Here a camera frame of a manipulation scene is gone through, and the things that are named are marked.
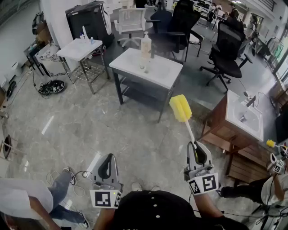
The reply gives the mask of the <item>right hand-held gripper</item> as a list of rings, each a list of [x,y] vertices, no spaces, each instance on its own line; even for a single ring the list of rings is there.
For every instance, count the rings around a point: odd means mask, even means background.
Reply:
[[[184,169],[184,180],[188,183],[193,195],[201,195],[219,188],[218,173],[212,164],[212,155],[202,143],[189,141],[187,144],[187,164]]]

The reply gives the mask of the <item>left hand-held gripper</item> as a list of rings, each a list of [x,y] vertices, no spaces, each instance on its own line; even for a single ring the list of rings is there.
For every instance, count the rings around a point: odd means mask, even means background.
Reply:
[[[114,181],[118,180],[118,168],[116,158],[112,153],[105,156],[97,154],[88,169],[88,176],[92,176],[92,180],[105,180],[112,174]],[[122,197],[122,183],[103,183],[95,181],[93,189],[90,190],[90,198],[94,208],[118,209]]]

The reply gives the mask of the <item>person's right forearm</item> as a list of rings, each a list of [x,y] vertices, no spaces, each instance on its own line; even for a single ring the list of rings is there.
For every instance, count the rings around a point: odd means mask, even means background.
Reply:
[[[196,195],[194,201],[202,218],[220,218],[224,216],[208,194]]]

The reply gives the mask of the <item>person's left forearm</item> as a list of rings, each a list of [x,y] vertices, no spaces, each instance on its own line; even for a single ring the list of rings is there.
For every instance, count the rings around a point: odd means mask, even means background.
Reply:
[[[116,209],[102,208],[93,230],[109,230],[114,219]]]

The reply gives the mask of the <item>person's black shirt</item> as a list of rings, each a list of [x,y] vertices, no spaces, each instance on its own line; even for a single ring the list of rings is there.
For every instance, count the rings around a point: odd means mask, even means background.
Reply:
[[[165,191],[130,192],[121,198],[109,230],[249,230],[227,217],[197,217],[183,198]]]

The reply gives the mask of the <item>black metal sink stand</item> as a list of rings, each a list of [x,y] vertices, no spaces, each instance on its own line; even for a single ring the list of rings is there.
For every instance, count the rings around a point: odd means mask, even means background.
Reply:
[[[112,73],[120,104],[124,103],[124,96],[140,102],[160,112],[157,120],[160,122],[162,114],[168,105],[168,100],[172,97],[175,86],[179,81],[179,77],[176,77],[170,88],[165,88],[116,68],[112,69]]]

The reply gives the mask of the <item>chrome metal sink stand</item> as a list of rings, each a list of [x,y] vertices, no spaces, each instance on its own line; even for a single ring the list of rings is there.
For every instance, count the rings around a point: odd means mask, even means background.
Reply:
[[[94,51],[94,54],[101,58],[102,64],[97,64],[84,58],[79,61],[79,66],[75,70],[71,71],[68,69],[67,61],[64,57],[60,57],[62,66],[64,67],[66,74],[68,75],[72,84],[75,84],[77,80],[85,81],[92,94],[95,94],[96,91],[93,89],[93,84],[96,80],[100,79],[102,76],[106,76],[107,80],[110,80],[111,77],[108,73],[108,68],[104,59],[104,53],[100,54],[99,51]]]

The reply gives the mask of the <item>soap bottle with orange label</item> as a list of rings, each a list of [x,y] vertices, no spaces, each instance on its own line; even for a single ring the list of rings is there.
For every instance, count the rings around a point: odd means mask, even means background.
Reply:
[[[151,58],[151,46],[152,40],[148,36],[148,32],[144,33],[144,38],[141,40],[141,62],[142,67],[146,66],[149,59]]]

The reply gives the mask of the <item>marbled white box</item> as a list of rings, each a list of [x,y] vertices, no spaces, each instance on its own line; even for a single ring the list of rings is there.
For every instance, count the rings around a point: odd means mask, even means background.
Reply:
[[[57,55],[58,51],[59,46],[47,44],[35,55],[38,62],[44,67],[47,75],[50,77],[57,77],[66,74],[60,58]]]

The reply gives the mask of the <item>clothes rack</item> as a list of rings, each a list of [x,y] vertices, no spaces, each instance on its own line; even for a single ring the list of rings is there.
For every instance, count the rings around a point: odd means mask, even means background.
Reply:
[[[282,54],[284,44],[276,37],[270,38],[264,45],[263,58],[266,62],[266,67],[274,69],[278,64],[278,58]]]

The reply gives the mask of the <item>black side table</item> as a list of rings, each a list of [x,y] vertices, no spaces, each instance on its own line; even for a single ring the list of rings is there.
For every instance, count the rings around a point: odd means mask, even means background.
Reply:
[[[29,61],[30,65],[32,66],[33,70],[35,70],[35,67],[39,70],[39,72],[44,75],[44,73],[46,75],[49,75],[48,71],[46,70],[45,66],[41,63],[38,62],[37,58],[36,58],[36,54],[45,47],[45,43],[41,42],[39,44],[36,44],[35,47],[28,47],[26,48],[23,53],[26,56],[27,60]]]

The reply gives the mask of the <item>dark blue office chair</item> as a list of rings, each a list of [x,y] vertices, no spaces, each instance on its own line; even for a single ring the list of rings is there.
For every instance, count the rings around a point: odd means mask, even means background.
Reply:
[[[169,23],[172,19],[172,13],[167,10],[156,11],[149,19],[146,19],[147,23],[152,23],[153,26],[146,31],[148,33],[166,33],[168,31]]]

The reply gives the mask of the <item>black equipment case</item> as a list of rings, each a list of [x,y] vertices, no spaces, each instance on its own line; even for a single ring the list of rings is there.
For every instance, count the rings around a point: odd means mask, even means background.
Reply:
[[[65,14],[74,39],[80,38],[80,34],[85,29],[88,37],[102,41],[104,46],[109,47],[112,44],[114,35],[103,1],[76,5],[66,10]]]

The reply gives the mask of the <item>white mesh office chair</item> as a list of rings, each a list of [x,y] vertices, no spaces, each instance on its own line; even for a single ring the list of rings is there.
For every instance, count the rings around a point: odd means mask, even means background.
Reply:
[[[122,34],[128,34],[129,37],[120,38],[117,43],[120,44],[122,41],[124,43],[121,45],[123,48],[129,43],[134,43],[137,47],[140,46],[139,41],[143,37],[133,37],[132,34],[136,32],[144,32],[145,29],[145,8],[132,8],[132,9],[121,9],[119,10],[119,19],[114,21],[114,26],[116,31]]]

